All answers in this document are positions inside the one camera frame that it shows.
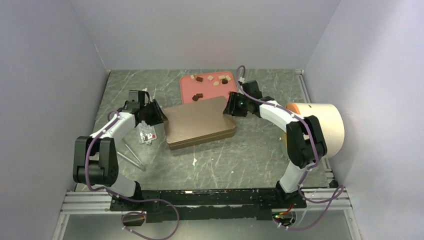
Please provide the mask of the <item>gold box lid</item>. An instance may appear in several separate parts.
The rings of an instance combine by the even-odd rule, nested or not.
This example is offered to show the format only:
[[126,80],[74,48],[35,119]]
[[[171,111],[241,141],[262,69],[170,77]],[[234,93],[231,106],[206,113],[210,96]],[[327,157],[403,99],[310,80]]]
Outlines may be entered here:
[[165,108],[166,140],[174,143],[236,129],[233,117],[223,114],[226,105],[226,98],[219,96]]

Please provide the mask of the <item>rose gold tongs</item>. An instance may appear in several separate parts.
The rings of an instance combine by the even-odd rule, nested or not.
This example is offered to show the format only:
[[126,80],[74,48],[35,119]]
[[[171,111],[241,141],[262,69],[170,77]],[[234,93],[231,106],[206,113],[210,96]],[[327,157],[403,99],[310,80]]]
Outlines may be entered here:
[[122,159],[124,159],[125,161],[127,161],[128,163],[132,164],[134,167],[145,172],[147,169],[143,161],[136,155],[136,153],[131,149],[131,147],[126,142],[123,142],[123,145],[126,148],[126,153],[130,153],[131,156],[128,156],[128,154],[124,154],[121,151],[117,151],[117,155],[121,157]]

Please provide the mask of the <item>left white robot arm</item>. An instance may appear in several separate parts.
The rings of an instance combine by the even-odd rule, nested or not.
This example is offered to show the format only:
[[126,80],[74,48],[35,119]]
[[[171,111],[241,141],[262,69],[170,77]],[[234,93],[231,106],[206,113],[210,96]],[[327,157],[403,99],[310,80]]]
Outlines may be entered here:
[[123,199],[130,210],[142,206],[140,184],[119,172],[116,144],[140,123],[149,126],[168,120],[158,102],[145,90],[130,90],[123,107],[111,111],[107,123],[89,136],[80,136],[74,145],[73,180],[89,191],[106,191]]

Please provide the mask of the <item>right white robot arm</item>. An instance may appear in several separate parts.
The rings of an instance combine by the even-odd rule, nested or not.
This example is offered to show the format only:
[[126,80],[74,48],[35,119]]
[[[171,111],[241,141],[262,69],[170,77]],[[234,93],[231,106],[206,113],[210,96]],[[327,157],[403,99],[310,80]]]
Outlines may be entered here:
[[248,113],[267,120],[286,135],[289,164],[277,183],[275,202],[288,207],[300,194],[303,182],[328,148],[318,118],[302,116],[280,105],[272,97],[264,97],[256,81],[236,82],[238,92],[230,92],[225,115],[245,117]]

